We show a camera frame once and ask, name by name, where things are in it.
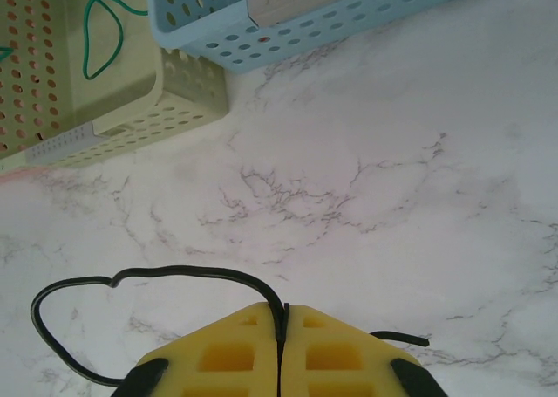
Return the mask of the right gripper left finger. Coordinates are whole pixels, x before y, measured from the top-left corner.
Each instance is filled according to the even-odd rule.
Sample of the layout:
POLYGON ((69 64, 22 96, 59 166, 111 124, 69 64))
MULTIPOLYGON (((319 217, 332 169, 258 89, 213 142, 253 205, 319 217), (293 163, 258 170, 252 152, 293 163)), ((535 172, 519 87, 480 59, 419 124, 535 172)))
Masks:
POLYGON ((249 305, 143 356, 111 397, 277 397, 271 310, 249 305))

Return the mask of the blue plastic basket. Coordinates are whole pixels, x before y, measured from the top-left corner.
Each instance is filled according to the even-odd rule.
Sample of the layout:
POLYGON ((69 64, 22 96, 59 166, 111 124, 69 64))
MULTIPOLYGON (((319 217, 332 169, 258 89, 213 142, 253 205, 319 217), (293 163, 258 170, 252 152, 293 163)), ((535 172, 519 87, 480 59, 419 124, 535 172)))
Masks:
POLYGON ((157 43, 244 73, 452 0, 147 0, 157 43))

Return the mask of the pale green plastic basket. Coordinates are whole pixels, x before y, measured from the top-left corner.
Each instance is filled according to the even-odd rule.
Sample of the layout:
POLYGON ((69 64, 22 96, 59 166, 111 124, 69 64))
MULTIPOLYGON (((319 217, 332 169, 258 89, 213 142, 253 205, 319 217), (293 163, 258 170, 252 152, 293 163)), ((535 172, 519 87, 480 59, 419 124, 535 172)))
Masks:
POLYGON ((84 167, 228 113, 224 71, 160 48, 146 0, 0 0, 0 176, 84 167))

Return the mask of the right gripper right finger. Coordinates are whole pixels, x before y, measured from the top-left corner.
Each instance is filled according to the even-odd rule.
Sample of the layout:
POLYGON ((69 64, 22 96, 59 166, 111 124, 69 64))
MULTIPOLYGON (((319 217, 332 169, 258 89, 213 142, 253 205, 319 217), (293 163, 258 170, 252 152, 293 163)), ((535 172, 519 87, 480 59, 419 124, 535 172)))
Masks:
POLYGON ((280 397, 447 397, 419 361, 393 341, 426 338, 366 332, 306 305, 289 308, 280 397))

